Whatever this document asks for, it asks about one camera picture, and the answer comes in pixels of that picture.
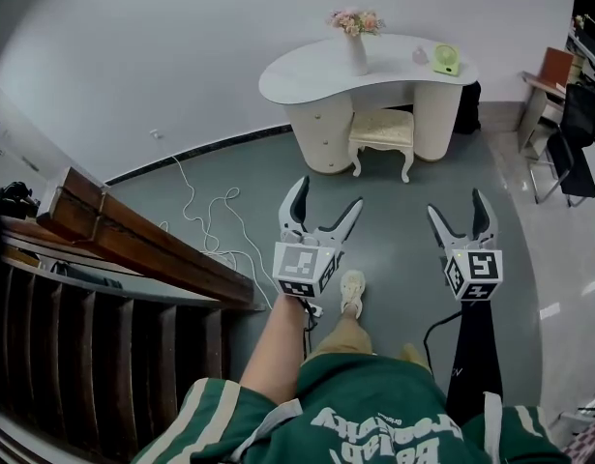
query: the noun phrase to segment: upholstered stool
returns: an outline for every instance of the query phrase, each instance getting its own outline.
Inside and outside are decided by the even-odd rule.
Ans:
[[[404,154],[402,181],[408,183],[406,173],[413,164],[413,115],[400,110],[356,113],[348,137],[348,156],[355,163],[355,177],[362,172],[357,153],[366,147],[401,151]]]

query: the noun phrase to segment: wooden staircase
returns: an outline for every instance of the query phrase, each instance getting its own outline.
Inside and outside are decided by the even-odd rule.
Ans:
[[[220,308],[12,260],[3,270],[0,409],[67,450],[129,462],[174,421],[195,380],[225,375]]]
[[[86,460],[129,462],[175,420],[194,381],[225,377],[231,317],[264,306],[253,303],[251,280],[73,170],[44,203],[37,222],[2,220],[0,414]],[[37,267],[48,259],[150,276],[197,296],[142,294]],[[20,445],[0,428],[3,452]],[[45,462],[21,446],[13,461]]]

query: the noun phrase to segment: gray epoxy floor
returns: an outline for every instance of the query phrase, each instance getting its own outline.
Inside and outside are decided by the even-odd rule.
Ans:
[[[405,342],[413,342],[424,352],[422,339],[429,325],[459,309],[445,286],[440,249],[426,218],[427,204],[435,204],[457,232],[469,232],[471,190],[477,187],[497,213],[499,247],[504,253],[505,281],[492,301],[504,400],[507,404],[537,404],[542,350],[535,280],[519,218],[481,134],[455,135],[447,156],[437,163],[417,159],[409,171],[408,185],[401,181],[400,153],[366,150],[361,160],[359,178],[351,175],[352,170],[336,176],[318,175],[306,166],[292,134],[225,148],[184,163],[197,190],[189,215],[206,218],[213,197],[239,187],[241,195],[231,204],[245,220],[271,273],[274,243],[280,237],[278,207],[300,177],[311,176],[306,221],[310,230],[333,223],[345,205],[363,196],[364,211],[345,243],[341,269],[319,302],[325,313],[312,333],[312,343],[329,333],[338,318],[342,273],[359,269],[368,283],[361,324],[371,334],[375,352],[396,356]],[[122,183],[112,193],[157,224],[168,220],[170,233],[202,248],[199,222],[185,221],[181,215],[190,191],[176,165]],[[222,202],[216,205],[211,233],[221,238],[221,249],[244,250],[255,256],[241,234],[239,221]],[[240,260],[239,270],[252,274],[245,259]],[[259,269],[256,273],[268,295],[275,298]],[[267,312],[247,317],[234,328],[231,378],[239,378],[266,317]],[[434,374],[443,390],[449,383],[459,324],[440,327],[430,339]]]

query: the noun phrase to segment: white vase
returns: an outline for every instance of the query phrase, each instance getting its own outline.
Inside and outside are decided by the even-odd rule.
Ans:
[[[364,75],[368,73],[368,59],[366,49],[362,42],[362,35],[346,36],[346,48],[348,50],[348,67],[351,75]]]

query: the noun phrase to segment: black baseboard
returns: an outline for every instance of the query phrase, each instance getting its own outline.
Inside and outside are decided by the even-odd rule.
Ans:
[[[191,150],[184,151],[183,153],[179,153],[174,157],[177,158],[179,161],[185,161],[194,157],[199,157],[200,155],[204,155],[205,153],[210,153],[212,151],[220,150],[222,148],[227,148],[228,146],[235,146],[236,144],[247,143],[256,139],[262,139],[264,137],[271,137],[273,135],[284,134],[285,132],[292,132],[290,124],[286,124],[284,126],[277,126],[269,129],[256,130],[255,132],[248,132],[247,134],[237,135],[235,137],[230,137],[222,141],[216,141],[214,143],[205,144],[204,146],[199,146],[198,148],[193,148]],[[176,163],[176,161],[173,157],[158,159],[153,163],[149,163],[148,165],[141,166],[136,170],[132,170],[131,172],[119,175],[114,179],[110,179],[105,184],[107,186],[114,186],[115,184],[119,184],[121,182],[128,181],[133,177],[137,177],[138,175],[147,174],[149,172],[152,172],[153,170],[157,170],[158,168],[169,166],[174,163]]]

